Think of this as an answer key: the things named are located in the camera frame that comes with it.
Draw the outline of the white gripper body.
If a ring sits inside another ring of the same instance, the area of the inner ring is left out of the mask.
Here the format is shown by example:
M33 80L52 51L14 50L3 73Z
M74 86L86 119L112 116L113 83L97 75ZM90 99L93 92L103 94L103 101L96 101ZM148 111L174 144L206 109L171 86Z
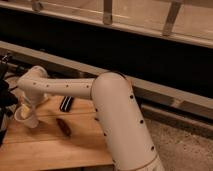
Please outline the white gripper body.
M35 110L39 105L44 104L48 100L49 98L46 94L27 94L23 92L21 95L21 106Z

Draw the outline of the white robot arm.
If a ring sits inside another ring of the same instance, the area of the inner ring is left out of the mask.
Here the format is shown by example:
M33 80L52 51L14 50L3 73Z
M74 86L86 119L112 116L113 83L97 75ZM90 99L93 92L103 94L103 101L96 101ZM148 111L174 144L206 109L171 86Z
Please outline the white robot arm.
M50 79L40 66L18 80L31 105L46 93L93 101L99 124L117 171L165 171L127 78L105 72L96 78Z

